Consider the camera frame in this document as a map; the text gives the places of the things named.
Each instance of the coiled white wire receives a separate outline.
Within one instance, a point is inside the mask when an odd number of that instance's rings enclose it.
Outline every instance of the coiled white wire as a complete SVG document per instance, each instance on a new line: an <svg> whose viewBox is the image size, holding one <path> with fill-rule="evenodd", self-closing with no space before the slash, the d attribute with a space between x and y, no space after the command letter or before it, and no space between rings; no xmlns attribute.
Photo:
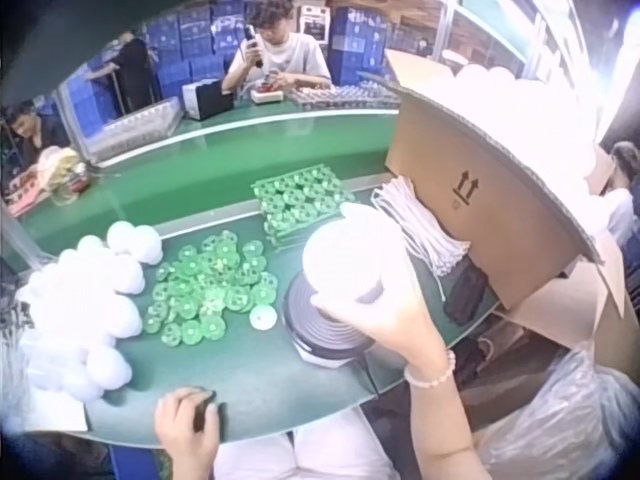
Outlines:
<svg viewBox="0 0 640 480"><path fill-rule="evenodd" d="M406 177L397 177L371 194L371 202L381 212L393 218L404 233L407 249L422 259L433 272L445 299L438 277L449 273L466 255L471 242L447 235L438 219L416 198L413 184Z"/></svg>

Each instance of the worker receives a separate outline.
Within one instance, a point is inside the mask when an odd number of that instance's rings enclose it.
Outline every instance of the worker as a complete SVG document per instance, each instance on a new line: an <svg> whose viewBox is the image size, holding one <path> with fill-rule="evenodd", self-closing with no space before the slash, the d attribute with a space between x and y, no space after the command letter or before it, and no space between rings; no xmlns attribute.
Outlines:
<svg viewBox="0 0 640 480"><path fill-rule="evenodd" d="M238 49L222 89L252 88L269 74L273 90L294 87L328 87L331 75L320 45L310 35L291 31L292 0L250 2L247 22L258 37L244 40ZM256 64L262 60L262 68Z"/></svg>
<svg viewBox="0 0 640 480"><path fill-rule="evenodd" d="M609 214L608 230L622 247L633 233L631 186L640 174L640 155L633 143L618 142L611 150L611 158L615 167L603 198Z"/></svg>
<svg viewBox="0 0 640 480"><path fill-rule="evenodd" d="M37 114L31 101L5 108L2 116L11 129L24 139L22 142L24 171L38 162L38 157L45 148L52 146L64 148L71 145L60 118L56 115Z"/></svg>
<svg viewBox="0 0 640 480"><path fill-rule="evenodd" d="M116 70L120 73L123 96L126 98L129 111L135 112L151 105L151 64L147 45L131 32L124 32L118 38L122 44L118 54L107 64L95 72L87 74L87 80L109 75Z"/></svg>
<svg viewBox="0 0 640 480"><path fill-rule="evenodd" d="M385 233L381 247L386 252L379 299L365 305L316 295L311 301L407 360L411 434L422 478L489 479L453 380L453 358L431 320L402 232L391 219L376 221L381 222L376 231ZM220 445L215 404L205 409L203 429L193 427L195 412L211 395L182 388L158 402L155 430L173 460L174 480L211 478L212 463L216 480L399 479L359 407L300 427L293 444L280 434Z"/></svg>

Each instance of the plastic bag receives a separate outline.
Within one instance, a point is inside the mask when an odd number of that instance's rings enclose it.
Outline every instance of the plastic bag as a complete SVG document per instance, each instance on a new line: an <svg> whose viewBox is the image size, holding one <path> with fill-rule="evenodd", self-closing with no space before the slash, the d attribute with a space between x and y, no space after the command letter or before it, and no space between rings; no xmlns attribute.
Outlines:
<svg viewBox="0 0 640 480"><path fill-rule="evenodd" d="M533 401L491 425L476 446L494 480L597 478L638 425L640 390L593 362L593 344L557 362Z"/></svg>

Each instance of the white t-shirt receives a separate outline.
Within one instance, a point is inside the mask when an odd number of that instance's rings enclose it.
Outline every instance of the white t-shirt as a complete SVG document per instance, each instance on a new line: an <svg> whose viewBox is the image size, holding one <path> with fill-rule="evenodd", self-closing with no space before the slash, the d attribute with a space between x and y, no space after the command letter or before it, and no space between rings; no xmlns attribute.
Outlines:
<svg viewBox="0 0 640 480"><path fill-rule="evenodd" d="M626 188L616 188L605 193L603 198L609 212L607 229L621 247L633 234L633 197Z"/></svg>
<svg viewBox="0 0 640 480"><path fill-rule="evenodd" d="M262 68L254 67L249 72L243 88L253 86L262 81L265 74L272 70L289 73L304 73L315 77L331 80L327 62L324 60L320 45L311 35L305 33L290 33L289 39L282 45L274 46L265 42L259 35L256 37L258 46L262 49ZM240 68L244 59L247 41L236 52L236 56L229 67L229 73Z"/></svg>

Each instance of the black hair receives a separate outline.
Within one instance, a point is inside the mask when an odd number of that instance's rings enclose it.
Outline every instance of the black hair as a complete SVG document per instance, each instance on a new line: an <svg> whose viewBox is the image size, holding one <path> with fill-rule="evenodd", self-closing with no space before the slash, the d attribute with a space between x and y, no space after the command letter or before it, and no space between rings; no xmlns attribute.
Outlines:
<svg viewBox="0 0 640 480"><path fill-rule="evenodd" d="M13 125L21 115L28 115L33 112L33 102L26 100L16 105L11 105L2 109L2 118L9 125Z"/></svg>
<svg viewBox="0 0 640 480"><path fill-rule="evenodd" d="M247 4L247 22L256 28L271 28L292 12L293 0L254 0Z"/></svg>
<svg viewBox="0 0 640 480"><path fill-rule="evenodd" d="M640 176L640 154L636 146L631 142L618 142L613 146L611 156L629 182L634 183Z"/></svg>

